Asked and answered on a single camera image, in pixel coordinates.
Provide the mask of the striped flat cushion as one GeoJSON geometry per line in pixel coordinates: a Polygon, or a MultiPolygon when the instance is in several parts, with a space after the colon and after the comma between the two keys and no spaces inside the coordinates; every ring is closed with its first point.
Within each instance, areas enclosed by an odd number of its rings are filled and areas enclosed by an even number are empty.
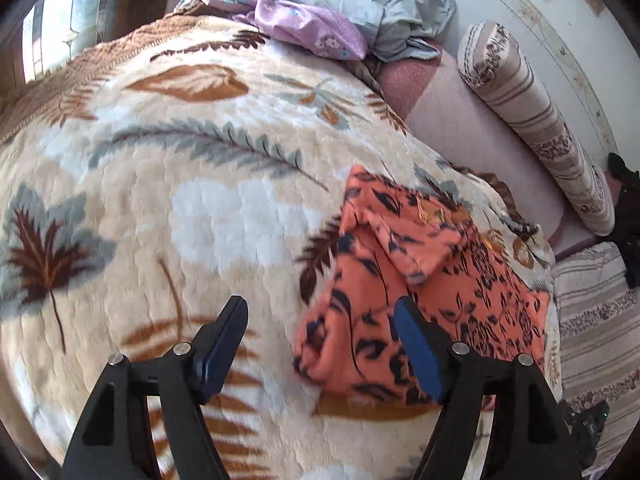
{"type": "Polygon", "coordinates": [[[612,243],[578,252],[552,270],[563,399],[578,412],[600,401],[610,407],[587,477],[612,463],[639,420],[639,291],[625,274],[612,243]]]}

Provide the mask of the black cloth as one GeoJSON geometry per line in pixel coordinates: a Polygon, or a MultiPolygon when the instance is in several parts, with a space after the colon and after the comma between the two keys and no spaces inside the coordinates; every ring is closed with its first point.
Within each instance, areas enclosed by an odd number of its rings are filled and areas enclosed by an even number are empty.
{"type": "Polygon", "coordinates": [[[639,287],[639,171],[630,170],[620,155],[615,153],[608,154],[608,170],[614,179],[622,182],[610,241],[617,246],[623,258],[628,286],[635,289],[639,287]]]}

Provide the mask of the striped bolster pillow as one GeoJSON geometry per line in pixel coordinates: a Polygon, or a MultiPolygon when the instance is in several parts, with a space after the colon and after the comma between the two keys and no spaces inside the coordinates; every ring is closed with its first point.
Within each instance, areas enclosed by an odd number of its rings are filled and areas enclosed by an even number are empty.
{"type": "Polygon", "coordinates": [[[603,171],[570,131],[555,102],[502,25],[470,26],[458,50],[466,84],[534,152],[586,228],[611,234],[615,210],[603,171]]]}

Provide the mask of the purple floral cloth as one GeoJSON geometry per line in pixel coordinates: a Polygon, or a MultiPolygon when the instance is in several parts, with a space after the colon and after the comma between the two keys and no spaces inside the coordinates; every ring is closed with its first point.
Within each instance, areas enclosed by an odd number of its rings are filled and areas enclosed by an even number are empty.
{"type": "Polygon", "coordinates": [[[366,38],[346,16],[288,0],[200,0],[232,21],[254,26],[272,39],[302,47],[320,58],[361,61],[366,38]]]}

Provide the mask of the orange floral garment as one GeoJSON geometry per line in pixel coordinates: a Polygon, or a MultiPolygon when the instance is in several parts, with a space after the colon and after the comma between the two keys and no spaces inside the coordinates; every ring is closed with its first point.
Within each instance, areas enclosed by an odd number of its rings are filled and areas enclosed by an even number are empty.
{"type": "Polygon", "coordinates": [[[430,403],[394,321],[402,297],[481,356],[527,353],[544,365],[549,296],[480,237],[465,206],[356,165],[341,212],[337,228],[305,250],[307,272],[329,254],[334,272],[297,331],[300,378],[333,393],[430,403]]]}

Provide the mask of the cream leaf-pattern blanket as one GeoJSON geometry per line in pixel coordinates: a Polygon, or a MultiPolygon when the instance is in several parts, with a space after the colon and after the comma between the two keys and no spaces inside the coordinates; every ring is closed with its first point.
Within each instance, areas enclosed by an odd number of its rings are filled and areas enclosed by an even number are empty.
{"type": "Polygon", "coordinates": [[[294,370],[334,272],[305,250],[341,217],[353,166],[465,206],[549,305],[546,239],[413,136],[341,65],[221,18],[164,18],[91,48],[1,114],[1,419],[43,474],[61,463],[107,358],[162,356],[232,295],[250,308],[203,410],[235,479],[402,479],[437,412],[323,390],[294,370]]]}

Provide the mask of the window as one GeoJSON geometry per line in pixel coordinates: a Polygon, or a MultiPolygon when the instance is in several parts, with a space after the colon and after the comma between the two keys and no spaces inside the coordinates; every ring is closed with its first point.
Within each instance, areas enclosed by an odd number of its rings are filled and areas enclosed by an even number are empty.
{"type": "Polygon", "coordinates": [[[37,0],[22,24],[22,62],[27,81],[105,40],[116,0],[37,0]]]}

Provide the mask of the pink bed sheet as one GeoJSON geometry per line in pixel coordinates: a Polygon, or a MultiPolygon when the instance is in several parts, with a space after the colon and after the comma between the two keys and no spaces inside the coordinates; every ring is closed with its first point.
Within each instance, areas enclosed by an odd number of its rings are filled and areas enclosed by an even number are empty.
{"type": "Polygon", "coordinates": [[[555,258],[597,244],[548,170],[463,81],[453,56],[385,63],[376,81],[417,139],[451,165],[488,178],[508,211],[541,227],[555,258]]]}

